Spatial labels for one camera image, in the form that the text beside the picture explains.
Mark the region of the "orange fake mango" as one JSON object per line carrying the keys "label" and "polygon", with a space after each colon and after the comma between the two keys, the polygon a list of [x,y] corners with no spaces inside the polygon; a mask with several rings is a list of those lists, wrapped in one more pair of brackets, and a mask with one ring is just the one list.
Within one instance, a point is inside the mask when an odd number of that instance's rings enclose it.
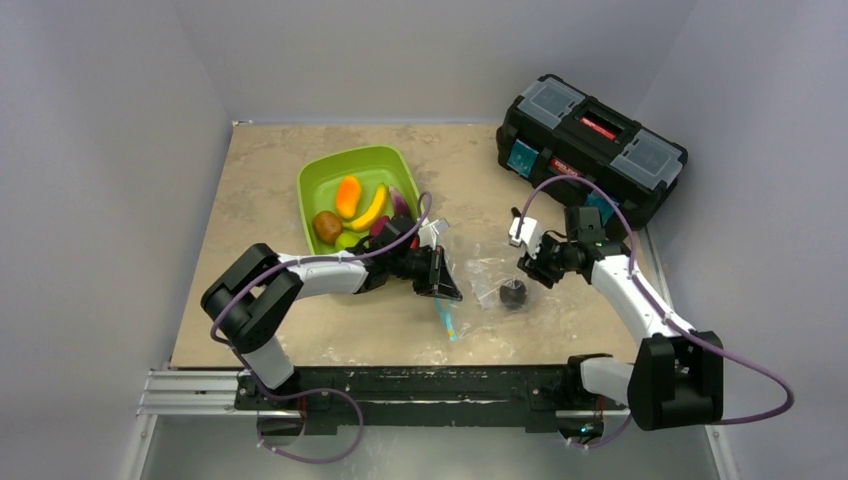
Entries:
{"label": "orange fake mango", "polygon": [[362,196],[360,180],[353,175],[344,176],[337,188],[334,206],[336,213],[343,220],[354,218]]}

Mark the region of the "yellow fake banana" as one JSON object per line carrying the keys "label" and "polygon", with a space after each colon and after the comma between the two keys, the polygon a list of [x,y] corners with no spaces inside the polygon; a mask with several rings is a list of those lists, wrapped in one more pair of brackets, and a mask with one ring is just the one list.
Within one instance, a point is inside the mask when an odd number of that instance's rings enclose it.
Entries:
{"label": "yellow fake banana", "polygon": [[354,232],[369,230],[384,214],[389,197],[389,187],[384,183],[379,184],[375,190],[374,198],[365,212],[350,221],[344,222],[343,227]]}

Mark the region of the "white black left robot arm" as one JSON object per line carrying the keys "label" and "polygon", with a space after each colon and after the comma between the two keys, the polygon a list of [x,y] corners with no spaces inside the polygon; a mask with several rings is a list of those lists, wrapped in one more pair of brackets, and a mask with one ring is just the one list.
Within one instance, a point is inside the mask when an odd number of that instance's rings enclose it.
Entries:
{"label": "white black left robot arm", "polygon": [[419,296],[459,302],[463,295],[446,264],[445,251],[410,217],[390,218],[354,246],[322,256],[290,256],[265,243],[249,247],[207,290],[200,306],[212,320],[212,336],[226,343],[260,381],[259,395],[272,408],[297,399],[293,363],[276,331],[295,301],[325,294],[362,294],[397,277]]}

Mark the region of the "magenta fake sweet potato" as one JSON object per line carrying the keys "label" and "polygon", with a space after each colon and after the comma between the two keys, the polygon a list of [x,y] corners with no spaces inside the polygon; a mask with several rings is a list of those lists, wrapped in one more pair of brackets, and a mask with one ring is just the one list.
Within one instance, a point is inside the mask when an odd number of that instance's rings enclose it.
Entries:
{"label": "magenta fake sweet potato", "polygon": [[369,235],[371,237],[376,237],[383,230],[385,225],[390,221],[390,217],[383,215],[379,217],[370,227]]}

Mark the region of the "clear zip top bag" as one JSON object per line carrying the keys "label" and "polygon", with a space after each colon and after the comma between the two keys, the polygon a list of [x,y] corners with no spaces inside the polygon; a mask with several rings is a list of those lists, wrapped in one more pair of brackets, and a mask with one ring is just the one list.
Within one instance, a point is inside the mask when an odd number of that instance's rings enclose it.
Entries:
{"label": "clear zip top bag", "polygon": [[[478,329],[508,322],[530,312],[539,302],[539,286],[517,267],[517,249],[506,243],[475,242],[463,237],[450,237],[443,246],[450,273],[463,294],[459,302],[435,301],[450,341],[458,342]],[[514,278],[526,284],[528,301],[521,310],[510,311],[501,304],[498,288]]]}

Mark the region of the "brown fake kiwi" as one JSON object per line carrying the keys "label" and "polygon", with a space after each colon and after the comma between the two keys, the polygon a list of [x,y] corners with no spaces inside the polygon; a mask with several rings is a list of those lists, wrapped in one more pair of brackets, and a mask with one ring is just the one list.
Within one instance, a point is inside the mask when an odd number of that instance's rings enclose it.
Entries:
{"label": "brown fake kiwi", "polygon": [[315,215],[312,227],[317,238],[324,244],[334,245],[337,238],[343,233],[344,226],[340,217],[329,210],[324,210]]}

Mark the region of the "green fake pear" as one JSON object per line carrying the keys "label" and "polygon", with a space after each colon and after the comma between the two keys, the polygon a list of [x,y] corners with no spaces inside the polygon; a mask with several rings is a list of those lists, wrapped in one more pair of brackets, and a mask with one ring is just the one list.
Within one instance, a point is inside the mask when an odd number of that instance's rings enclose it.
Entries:
{"label": "green fake pear", "polygon": [[334,248],[337,251],[354,248],[360,243],[362,239],[363,237],[360,234],[344,230],[336,237]]}

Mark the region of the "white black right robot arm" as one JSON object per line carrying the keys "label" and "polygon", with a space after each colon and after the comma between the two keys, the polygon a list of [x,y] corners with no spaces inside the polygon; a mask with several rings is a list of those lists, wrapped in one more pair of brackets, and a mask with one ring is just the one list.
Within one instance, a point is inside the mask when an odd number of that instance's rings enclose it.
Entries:
{"label": "white black right robot arm", "polygon": [[518,268],[552,288],[568,273],[581,275],[612,306],[638,345],[636,359],[609,354],[569,358],[561,392],[576,407],[599,395],[626,406],[645,431],[711,424],[724,410],[722,342],[697,333],[672,312],[639,270],[621,240],[607,238],[595,207],[566,214],[564,235],[514,214],[509,242],[521,250]]}

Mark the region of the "purple fake eggplant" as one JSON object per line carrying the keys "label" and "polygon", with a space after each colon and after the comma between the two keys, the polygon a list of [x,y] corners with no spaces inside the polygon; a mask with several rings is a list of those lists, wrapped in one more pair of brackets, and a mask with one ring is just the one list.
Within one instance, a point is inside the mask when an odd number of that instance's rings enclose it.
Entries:
{"label": "purple fake eggplant", "polygon": [[412,211],[403,193],[395,186],[389,187],[389,196],[392,204],[393,215],[396,217],[411,218]]}

